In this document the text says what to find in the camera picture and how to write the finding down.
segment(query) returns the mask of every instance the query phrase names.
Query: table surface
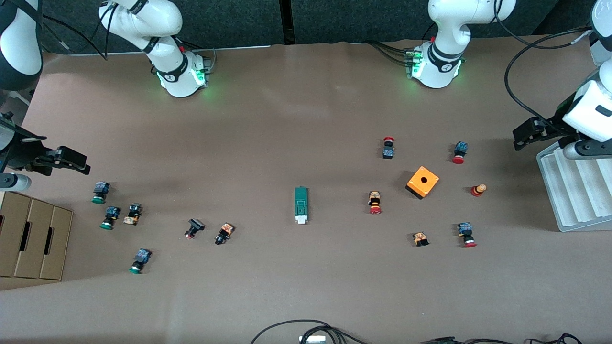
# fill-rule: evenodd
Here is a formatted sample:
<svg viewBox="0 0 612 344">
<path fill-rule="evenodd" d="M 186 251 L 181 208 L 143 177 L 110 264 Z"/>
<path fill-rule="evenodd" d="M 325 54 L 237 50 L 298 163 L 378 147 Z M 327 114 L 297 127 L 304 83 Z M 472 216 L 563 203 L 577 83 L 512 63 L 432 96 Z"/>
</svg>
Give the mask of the table surface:
<svg viewBox="0 0 612 344">
<path fill-rule="evenodd" d="M 608 342 L 612 232 L 558 232 L 536 164 L 547 144 L 512 147 L 529 115 L 503 73 L 520 48 L 473 41 L 440 90 L 366 45 L 219 51 L 210 88 L 187 99 L 159 86 L 144 55 L 53 57 L 24 126 L 86 154 L 92 170 L 32 176 L 31 196 L 75 211 L 64 281 L 1 292 L 0 339 L 248 343 L 315 318 L 370 343 L 563 332 Z M 552 114 L 592 69 L 586 42 L 530 51 L 511 84 Z M 381 158 L 388 135 L 392 160 Z M 464 165 L 450 162 L 458 141 L 469 143 Z M 440 177 L 423 200 L 404 189 L 420 166 Z M 113 186 L 104 206 L 89 201 L 101 180 Z M 480 183 L 486 194 L 471 196 Z M 298 185 L 310 192 L 307 225 L 294 222 Z M 371 190 L 380 215 L 368 213 Z M 99 228 L 105 206 L 132 202 L 144 206 L 138 226 Z M 192 241 L 190 218 L 206 224 Z M 216 246 L 224 222 L 236 231 Z M 474 225 L 476 248 L 462 247 L 459 222 Z M 418 231 L 429 246 L 414 246 Z M 141 247 L 152 259 L 130 274 Z M 296 343 L 307 328 L 260 341 Z"/>
</svg>

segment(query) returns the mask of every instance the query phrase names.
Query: red base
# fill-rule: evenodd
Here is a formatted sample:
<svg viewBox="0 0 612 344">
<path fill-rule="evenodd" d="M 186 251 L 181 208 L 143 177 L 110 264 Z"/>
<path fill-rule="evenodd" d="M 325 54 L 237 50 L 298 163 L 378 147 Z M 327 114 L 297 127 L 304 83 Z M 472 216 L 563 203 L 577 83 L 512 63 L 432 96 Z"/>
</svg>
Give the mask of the red base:
<svg viewBox="0 0 612 344">
<path fill-rule="evenodd" d="M 472 196 L 474 196 L 474 197 L 480 197 L 480 196 L 482 196 L 482 194 L 481 194 L 481 193 L 478 193 L 478 191 L 476 191 L 476 187 L 473 187 L 473 188 L 472 188 L 472 190 L 471 190 L 471 192 L 472 192 Z"/>
</svg>

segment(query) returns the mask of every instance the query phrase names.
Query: orange block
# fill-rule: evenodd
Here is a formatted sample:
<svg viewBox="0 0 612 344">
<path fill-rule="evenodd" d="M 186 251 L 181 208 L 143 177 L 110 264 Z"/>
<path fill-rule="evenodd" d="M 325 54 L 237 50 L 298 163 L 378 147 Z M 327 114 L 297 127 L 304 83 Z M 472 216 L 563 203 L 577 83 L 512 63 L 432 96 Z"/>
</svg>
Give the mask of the orange block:
<svg viewBox="0 0 612 344">
<path fill-rule="evenodd" d="M 433 174 L 425 167 L 419 167 L 417 173 L 406 183 L 406 190 L 412 192 L 418 199 L 422 200 L 429 195 L 433 186 L 440 180 L 437 175 Z"/>
</svg>

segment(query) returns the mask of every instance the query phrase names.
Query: teal rectangular object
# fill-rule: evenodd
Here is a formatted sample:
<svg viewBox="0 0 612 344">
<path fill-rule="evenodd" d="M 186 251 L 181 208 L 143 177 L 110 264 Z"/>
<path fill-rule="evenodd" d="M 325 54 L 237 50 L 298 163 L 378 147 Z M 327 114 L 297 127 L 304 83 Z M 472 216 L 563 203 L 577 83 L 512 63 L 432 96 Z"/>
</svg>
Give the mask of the teal rectangular object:
<svg viewBox="0 0 612 344">
<path fill-rule="evenodd" d="M 303 225 L 308 221 L 308 189 L 296 187 L 296 221 Z"/>
</svg>

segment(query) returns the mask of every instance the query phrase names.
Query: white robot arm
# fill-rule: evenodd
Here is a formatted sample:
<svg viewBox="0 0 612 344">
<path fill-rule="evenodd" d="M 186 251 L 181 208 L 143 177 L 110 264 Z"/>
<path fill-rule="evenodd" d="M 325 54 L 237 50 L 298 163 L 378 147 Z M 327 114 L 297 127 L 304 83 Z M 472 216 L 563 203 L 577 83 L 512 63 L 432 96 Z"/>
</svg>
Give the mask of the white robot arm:
<svg viewBox="0 0 612 344">
<path fill-rule="evenodd" d="M 188 97 L 207 86 L 202 56 L 182 52 L 174 35 L 181 31 L 181 12 L 168 0 L 103 2 L 100 20 L 111 33 L 146 53 L 162 86 L 175 97 Z"/>
<path fill-rule="evenodd" d="M 42 71 L 42 0 L 0 2 L 0 89 L 30 87 Z"/>
<path fill-rule="evenodd" d="M 561 136 L 560 147 L 572 160 L 612 157 L 612 8 L 598 0 L 591 12 L 591 54 L 598 67 L 547 119 L 556 128 L 530 118 L 513 131 L 515 149 Z"/>
<path fill-rule="evenodd" d="M 435 41 L 425 42 L 414 49 L 411 76 L 430 88 L 446 87 L 457 75 L 461 55 L 468 47 L 471 32 L 467 24 L 489 24 L 505 20 L 514 9 L 516 0 L 498 1 L 494 9 L 491 0 L 430 0 L 429 16 L 438 25 Z"/>
</svg>

